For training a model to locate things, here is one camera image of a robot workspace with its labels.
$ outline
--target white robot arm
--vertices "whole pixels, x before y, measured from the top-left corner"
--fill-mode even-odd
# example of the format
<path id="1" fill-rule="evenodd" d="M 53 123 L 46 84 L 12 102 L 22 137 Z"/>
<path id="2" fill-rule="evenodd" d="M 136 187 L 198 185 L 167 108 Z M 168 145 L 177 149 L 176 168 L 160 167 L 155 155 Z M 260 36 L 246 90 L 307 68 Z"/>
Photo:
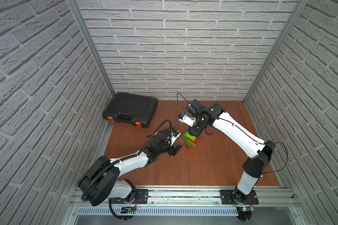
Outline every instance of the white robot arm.
<path id="1" fill-rule="evenodd" d="M 170 123 L 170 128 L 158 131 L 165 122 Z M 171 122 L 167 119 L 158 126 L 145 146 L 134 154 L 111 159 L 106 156 L 99 157 L 78 182 L 78 187 L 83 191 L 82 201 L 90 201 L 93 206 L 99 205 L 107 197 L 122 198 L 125 202 L 131 202 L 136 196 L 135 186 L 128 180 L 117 181 L 117 178 L 152 164 L 165 152 L 175 156 L 182 147 L 173 146 L 179 136 L 180 132 L 171 127 Z"/>
<path id="2" fill-rule="evenodd" d="M 233 199 L 238 204 L 243 204 L 269 164 L 274 144 L 271 141 L 265 142 L 250 133 L 216 103 L 205 107 L 195 99 L 186 109 L 193 117 L 181 112 L 179 121 L 190 126 L 188 128 L 190 135 L 198 138 L 208 125 L 212 126 L 231 138 L 248 156 L 243 164 L 244 171 L 235 187 Z"/>

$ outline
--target wire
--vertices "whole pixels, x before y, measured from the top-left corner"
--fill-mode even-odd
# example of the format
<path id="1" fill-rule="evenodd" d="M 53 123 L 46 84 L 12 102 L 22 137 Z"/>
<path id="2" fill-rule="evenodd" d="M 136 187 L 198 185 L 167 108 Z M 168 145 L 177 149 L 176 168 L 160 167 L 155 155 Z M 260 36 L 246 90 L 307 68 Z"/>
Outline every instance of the wire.
<path id="1" fill-rule="evenodd" d="M 180 95 L 182 98 L 184 98 L 184 97 L 183 97 L 182 94 L 180 94 L 180 93 L 177 93 L 177 94 L 176 94 L 176 100 L 178 101 L 178 104 L 179 104 L 180 108 L 182 108 L 183 112 L 185 112 L 185 110 L 183 109 L 183 107 L 180 105 L 180 102 L 179 102 L 179 99 L 178 99 L 178 95 Z"/>
<path id="2" fill-rule="evenodd" d="M 227 121 L 227 122 L 233 124 L 233 125 L 236 126 L 239 130 L 241 130 L 243 133 L 245 133 L 245 131 L 243 131 L 240 127 L 238 127 L 238 126 L 237 126 L 236 124 L 234 124 L 233 122 L 230 122 L 229 120 L 226 120 L 226 119 L 223 119 L 223 118 L 219 118 L 219 117 L 206 117 L 206 118 L 208 118 L 208 119 L 222 119 L 222 120 L 224 120 L 224 121 Z M 274 145 L 274 144 L 280 143 L 280 144 L 284 147 L 285 153 L 286 153 L 286 161 L 285 161 L 284 166 L 283 166 L 281 169 L 279 169 L 279 170 L 270 171 L 270 172 L 265 172 L 265 173 L 275 173 L 275 172 L 279 172 L 280 170 L 283 170 L 283 169 L 286 167 L 286 165 L 287 165 L 287 163 L 288 163 L 288 150 L 286 149 L 286 146 L 284 145 L 283 142 L 275 142 L 275 143 L 271 143 L 271 144 L 260 143 L 260 142 L 257 142 L 257 140 L 255 140 L 254 138 L 252 138 L 252 137 L 251 137 L 250 135 L 248 135 L 247 133 L 245 133 L 245 134 L 246 134 L 251 140 L 255 141 L 257 144 L 262 144 L 262 145 L 265 145 L 265 146 L 270 146 L 270 145 Z"/>
<path id="3" fill-rule="evenodd" d="M 138 203 L 139 203 L 139 196 L 137 195 L 137 203 L 135 204 L 134 207 L 136 207 L 138 205 Z"/>
<path id="4" fill-rule="evenodd" d="M 206 132 L 207 135 L 212 135 L 212 134 L 215 132 L 215 127 L 214 127 L 213 132 L 211 132 L 211 133 L 208 133 L 208 132 L 206 131 L 206 128 L 204 128 L 204 130 L 205 130 L 205 132 Z"/>
<path id="5" fill-rule="evenodd" d="M 155 204 L 155 205 L 150 205 L 149 203 L 147 203 L 147 205 L 149 205 L 149 206 L 157 206 L 157 205 L 159 205 L 161 203 L 161 200 L 157 203 L 157 204 Z"/>
<path id="6" fill-rule="evenodd" d="M 288 163 L 288 150 L 286 149 L 286 147 L 285 147 L 285 145 L 283 144 L 283 142 L 275 142 L 275 143 L 272 143 L 272 144 L 277 144 L 277 143 L 280 143 L 282 146 L 284 146 L 285 154 L 286 154 L 286 161 L 285 161 L 285 164 L 284 164 L 284 166 L 283 166 L 281 169 L 279 169 L 279 170 L 275 170 L 275 171 L 271 171 L 271 172 L 265 172 L 265 173 L 275 173 L 275 172 L 279 172 L 280 170 L 283 170 L 283 169 L 286 167 L 286 164 Z"/>
<path id="7" fill-rule="evenodd" d="M 249 197 L 253 199 L 252 196 L 249 196 Z M 254 203 L 255 203 L 255 200 L 253 199 L 253 210 L 254 210 Z M 251 207 L 251 201 L 250 201 L 250 207 Z"/>
<path id="8" fill-rule="evenodd" d="M 123 221 L 123 220 L 129 221 L 131 218 L 133 218 L 133 216 L 120 216 L 120 215 L 117 215 L 114 212 L 113 208 L 111 207 L 111 202 L 110 201 L 111 201 L 111 198 L 108 199 L 109 210 L 110 210 L 110 212 L 112 213 L 112 215 L 115 218 L 120 219 L 121 221 Z"/>
<path id="9" fill-rule="evenodd" d="M 148 145 L 150 140 L 154 137 L 154 135 L 159 130 L 159 128 L 161 128 L 162 125 L 165 124 L 166 122 L 169 122 L 169 146 L 171 146 L 171 121 L 170 121 L 170 119 L 166 119 L 161 124 L 159 124 L 159 126 L 155 129 L 153 134 L 150 136 L 149 140 L 145 143 L 144 147 L 136 154 L 137 156 L 140 155 L 140 153 L 142 153 L 144 151 L 145 147 Z"/>

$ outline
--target metal rail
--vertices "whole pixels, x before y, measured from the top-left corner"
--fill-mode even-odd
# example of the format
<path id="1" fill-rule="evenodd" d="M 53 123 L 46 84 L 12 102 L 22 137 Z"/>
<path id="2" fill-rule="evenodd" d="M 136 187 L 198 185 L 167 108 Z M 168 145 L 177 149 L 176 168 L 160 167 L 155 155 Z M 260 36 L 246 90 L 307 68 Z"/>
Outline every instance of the metal rail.
<path id="1" fill-rule="evenodd" d="M 87 25 L 85 24 L 85 20 L 84 20 L 82 14 L 80 12 L 77 1 L 76 0 L 67 0 L 67 3 L 68 3 L 68 6 L 70 8 L 70 11 L 73 14 L 74 19 L 77 22 L 79 30 L 82 32 L 83 38 L 88 45 L 88 49 L 89 49 L 90 53 L 92 54 L 96 65 L 98 66 L 99 72 L 100 72 L 100 74 L 101 74 L 101 76 L 104 80 L 104 83 L 105 83 L 106 87 L 108 88 L 111 97 L 114 98 L 115 97 L 115 91 L 113 89 L 113 86 L 110 83 L 110 80 L 108 78 L 108 74 L 106 73 L 103 62 L 100 59 L 98 50 L 95 47 L 92 36 L 89 33 L 89 29 L 88 29 Z"/>
<path id="2" fill-rule="evenodd" d="M 145 206 L 223 206 L 221 203 L 221 189 L 234 189 L 234 187 L 211 187 L 211 186 L 136 186 L 140 189 L 148 189 L 148 204 Z M 256 187 L 254 188 L 258 197 L 258 207 L 298 207 L 298 200 L 292 198 L 293 192 L 288 188 Z M 90 206 L 90 202 L 81 201 L 82 191 L 77 188 L 74 192 L 70 206 Z M 104 201 L 99 206 L 107 206 Z"/>
<path id="3" fill-rule="evenodd" d="M 270 63 L 272 62 L 272 60 L 276 56 L 276 54 L 279 51 L 279 49 L 281 48 L 281 46 L 284 44 L 284 41 L 288 37 L 291 29 L 295 25 L 296 21 L 298 20 L 299 16 L 303 12 L 303 10 L 304 10 L 304 8 L 305 8 L 305 6 L 308 2 L 309 2 L 309 0 L 299 0 L 298 3 L 296 4 L 292 14 L 290 15 L 288 21 L 284 25 L 282 31 L 279 34 L 279 37 L 276 39 L 273 47 L 271 48 L 271 50 L 269 51 L 268 55 L 265 58 L 264 63 L 261 65 L 257 75 L 255 76 L 248 92 L 246 93 L 246 95 L 244 97 L 244 103 L 246 103 L 249 100 L 249 98 L 250 98 L 251 94 L 253 93 L 253 91 L 255 90 L 257 84 L 261 80 L 265 71 L 268 69 Z"/>

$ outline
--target mounting plate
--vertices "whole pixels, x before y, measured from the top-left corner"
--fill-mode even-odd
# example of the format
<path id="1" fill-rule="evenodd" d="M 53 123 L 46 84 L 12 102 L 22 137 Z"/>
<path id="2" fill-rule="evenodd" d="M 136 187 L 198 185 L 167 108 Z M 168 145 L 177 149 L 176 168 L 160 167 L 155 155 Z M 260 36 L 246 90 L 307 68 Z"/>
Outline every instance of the mounting plate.
<path id="1" fill-rule="evenodd" d="M 234 189 L 229 189 L 229 190 L 220 190 L 220 196 L 221 196 L 221 203 L 223 205 L 232 205 L 235 204 L 234 202 Z M 247 200 L 245 201 L 244 205 L 250 205 L 250 201 L 254 200 L 254 205 L 258 205 L 259 201 L 257 198 L 257 195 L 254 190 L 252 190 L 248 197 Z"/>
<path id="2" fill-rule="evenodd" d="M 139 197 L 139 204 L 146 204 L 148 201 L 148 189 L 137 189 L 137 195 Z M 122 198 L 112 198 L 110 203 L 112 204 L 125 204 Z"/>

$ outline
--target white brick wall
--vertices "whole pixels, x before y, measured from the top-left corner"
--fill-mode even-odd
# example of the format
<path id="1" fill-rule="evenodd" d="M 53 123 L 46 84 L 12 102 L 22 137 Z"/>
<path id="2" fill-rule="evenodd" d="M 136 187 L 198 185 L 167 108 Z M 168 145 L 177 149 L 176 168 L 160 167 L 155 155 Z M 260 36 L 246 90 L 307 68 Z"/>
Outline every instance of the white brick wall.
<path id="1" fill-rule="evenodd" d="M 0 0 L 0 224 L 61 222 L 109 101 L 66 1 Z"/>
<path id="2" fill-rule="evenodd" d="M 309 1 L 246 106 L 310 224 L 338 224 L 338 1 Z"/>
<path id="3" fill-rule="evenodd" d="M 109 79 L 115 79 L 114 90 L 163 100 L 176 99 L 173 92 L 186 96 L 194 92 L 202 100 L 242 100 L 296 4 L 261 0 L 77 2 Z M 181 82 L 171 79 L 174 74 L 181 74 Z M 213 76 L 217 82 L 209 83 Z M 247 84 L 239 86 L 234 79 Z M 220 84 L 232 88 L 223 89 Z"/>

